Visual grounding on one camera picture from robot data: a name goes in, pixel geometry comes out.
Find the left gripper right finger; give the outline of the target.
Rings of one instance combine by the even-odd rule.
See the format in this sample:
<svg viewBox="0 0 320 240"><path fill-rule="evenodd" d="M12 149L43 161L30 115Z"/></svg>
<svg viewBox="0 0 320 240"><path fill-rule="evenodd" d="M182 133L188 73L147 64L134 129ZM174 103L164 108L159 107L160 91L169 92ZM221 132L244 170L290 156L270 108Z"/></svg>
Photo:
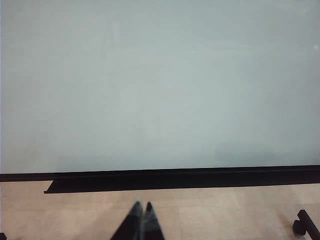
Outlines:
<svg viewBox="0 0 320 240"><path fill-rule="evenodd" d="M143 239L165 240L156 212L151 202L148 202L143 215Z"/></svg>

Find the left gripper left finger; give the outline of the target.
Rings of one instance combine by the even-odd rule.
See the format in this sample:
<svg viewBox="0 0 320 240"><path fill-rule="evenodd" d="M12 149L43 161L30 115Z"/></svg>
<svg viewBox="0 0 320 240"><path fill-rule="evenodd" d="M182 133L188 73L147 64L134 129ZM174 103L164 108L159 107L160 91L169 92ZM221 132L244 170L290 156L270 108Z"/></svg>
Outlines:
<svg viewBox="0 0 320 240"><path fill-rule="evenodd" d="M110 239L139 240L142 215L142 203L140 201L136 201Z"/></svg>

